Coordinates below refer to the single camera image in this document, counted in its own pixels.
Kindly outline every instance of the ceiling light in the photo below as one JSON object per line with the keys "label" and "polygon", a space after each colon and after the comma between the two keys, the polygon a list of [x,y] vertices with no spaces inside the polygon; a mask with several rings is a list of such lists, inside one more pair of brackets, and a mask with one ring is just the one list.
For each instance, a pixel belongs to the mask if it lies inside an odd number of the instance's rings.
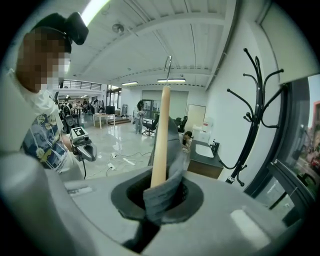
{"label": "ceiling light", "polygon": [[81,14],[82,20],[86,26],[94,19],[97,13],[105,6],[109,0],[91,0]]}
{"label": "ceiling light", "polygon": [[121,85],[122,86],[129,86],[129,85],[135,85],[137,84],[138,82],[126,82],[126,83],[122,83]]}
{"label": "ceiling light", "polygon": [[[168,83],[169,82],[185,82],[186,79],[182,79],[182,78],[172,78],[172,79],[168,79]],[[158,83],[166,83],[167,79],[158,79]]]}

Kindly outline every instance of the glossy floor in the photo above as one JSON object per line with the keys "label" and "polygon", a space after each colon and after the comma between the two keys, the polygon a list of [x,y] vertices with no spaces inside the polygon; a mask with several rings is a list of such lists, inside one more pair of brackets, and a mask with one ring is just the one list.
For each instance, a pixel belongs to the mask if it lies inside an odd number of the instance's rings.
{"label": "glossy floor", "polygon": [[[93,121],[89,122],[89,118],[92,120],[92,115],[85,118],[87,119],[87,123],[84,123],[85,130],[97,147],[96,161],[84,161],[87,179],[116,175],[148,165],[155,137],[136,134],[135,126],[131,123],[116,126],[103,124],[100,130],[98,126],[90,126],[90,124],[93,125]],[[112,153],[119,156],[113,159]],[[113,164],[115,170],[109,169],[108,163]],[[78,162],[78,164],[84,174],[82,162]]]}

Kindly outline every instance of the ceiling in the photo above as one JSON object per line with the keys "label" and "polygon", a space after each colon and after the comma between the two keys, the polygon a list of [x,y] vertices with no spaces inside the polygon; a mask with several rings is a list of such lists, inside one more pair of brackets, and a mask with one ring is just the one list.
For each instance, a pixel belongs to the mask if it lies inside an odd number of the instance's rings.
{"label": "ceiling", "polygon": [[[82,12],[89,0],[50,0],[34,15]],[[88,25],[86,42],[72,45],[67,79],[126,87],[163,86],[168,55],[169,78],[207,89],[230,32],[236,0],[110,0]],[[121,24],[124,32],[112,30]]]}

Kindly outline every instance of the white table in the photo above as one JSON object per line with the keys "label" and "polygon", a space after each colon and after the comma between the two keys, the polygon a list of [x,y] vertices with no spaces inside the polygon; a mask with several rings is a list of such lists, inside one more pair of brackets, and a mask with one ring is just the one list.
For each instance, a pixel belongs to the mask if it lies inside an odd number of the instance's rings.
{"label": "white table", "polygon": [[93,126],[96,126],[95,124],[95,117],[96,118],[99,118],[99,123],[100,123],[100,130],[102,130],[102,127],[101,127],[101,118],[106,118],[106,124],[108,124],[108,117],[109,116],[113,116],[113,126],[116,126],[116,115],[115,114],[99,114],[99,113],[96,113],[96,114],[93,114],[92,117],[93,117]]}

